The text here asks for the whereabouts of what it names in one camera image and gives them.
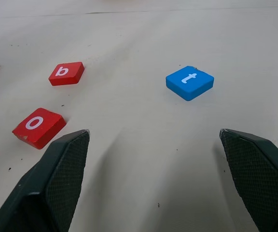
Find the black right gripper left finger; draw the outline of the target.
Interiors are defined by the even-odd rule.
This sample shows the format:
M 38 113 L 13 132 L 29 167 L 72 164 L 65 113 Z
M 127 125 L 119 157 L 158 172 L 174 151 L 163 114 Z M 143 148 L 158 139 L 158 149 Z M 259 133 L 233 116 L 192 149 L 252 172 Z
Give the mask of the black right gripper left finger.
M 89 130 L 56 139 L 0 208 L 0 232 L 67 232 L 82 189 Z

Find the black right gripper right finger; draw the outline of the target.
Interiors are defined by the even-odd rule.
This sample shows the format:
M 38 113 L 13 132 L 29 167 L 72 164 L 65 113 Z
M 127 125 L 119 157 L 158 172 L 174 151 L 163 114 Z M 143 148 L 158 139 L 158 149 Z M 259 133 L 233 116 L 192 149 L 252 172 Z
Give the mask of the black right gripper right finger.
M 278 232 L 278 148 L 268 139 L 220 131 L 236 190 L 261 232 Z

